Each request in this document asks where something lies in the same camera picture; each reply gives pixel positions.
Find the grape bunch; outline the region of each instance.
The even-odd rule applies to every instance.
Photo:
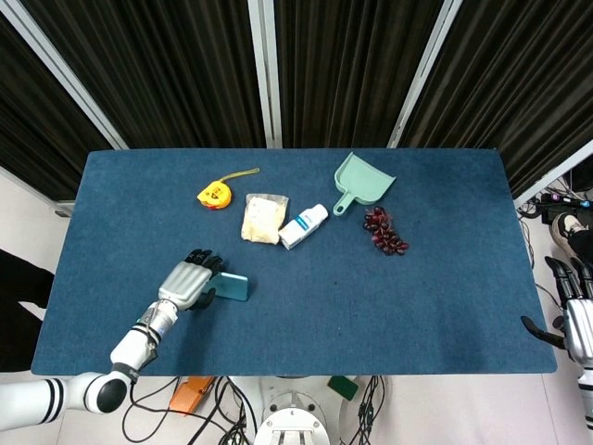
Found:
[[[383,207],[367,210],[362,227],[372,232],[372,242],[385,255],[403,255],[410,245],[404,242],[391,225],[391,215]]]

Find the yellow tape measure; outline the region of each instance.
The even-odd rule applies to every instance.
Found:
[[[245,170],[244,172],[237,172],[222,176],[218,181],[212,181],[208,187],[202,190],[197,199],[203,206],[209,209],[224,209],[231,204],[233,193],[231,187],[224,183],[227,179],[238,178],[239,176],[247,176],[259,172],[259,169]]]

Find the sneaker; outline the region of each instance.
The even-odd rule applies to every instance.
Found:
[[[581,230],[587,230],[587,228],[570,213],[561,213],[554,218],[552,225],[549,227],[549,233],[552,235],[552,239],[564,250],[564,253],[566,253],[569,259],[578,257],[578,255],[574,253],[573,248],[568,243],[568,238]]]

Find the green object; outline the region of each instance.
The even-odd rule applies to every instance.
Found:
[[[246,276],[234,275],[232,273],[221,272],[217,273],[208,284],[204,287],[204,291],[211,288],[216,289],[216,296],[223,299],[235,299],[237,301],[247,301],[249,298],[247,288],[249,280]]]
[[[375,169],[354,153],[350,153],[335,171],[335,186],[344,195],[335,203],[334,215],[342,215],[352,201],[356,200],[365,206],[374,204],[385,194],[389,186],[396,180]]]
[[[347,401],[352,401],[354,396],[356,396],[356,391],[359,390],[359,386],[356,383],[354,383],[349,378],[344,377],[343,375],[334,375],[332,378],[330,378],[327,386],[333,389]]]

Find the blue table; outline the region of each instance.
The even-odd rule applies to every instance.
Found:
[[[289,217],[340,198],[345,149],[153,149],[88,159],[33,362],[42,375],[107,372],[109,353],[193,248],[249,277],[248,302],[180,314],[144,375],[409,375],[552,372],[502,162],[476,149],[361,149],[397,181],[381,205],[410,243],[386,257],[353,204],[295,249],[246,242],[247,193],[290,197]],[[196,194],[229,172],[233,203]]]

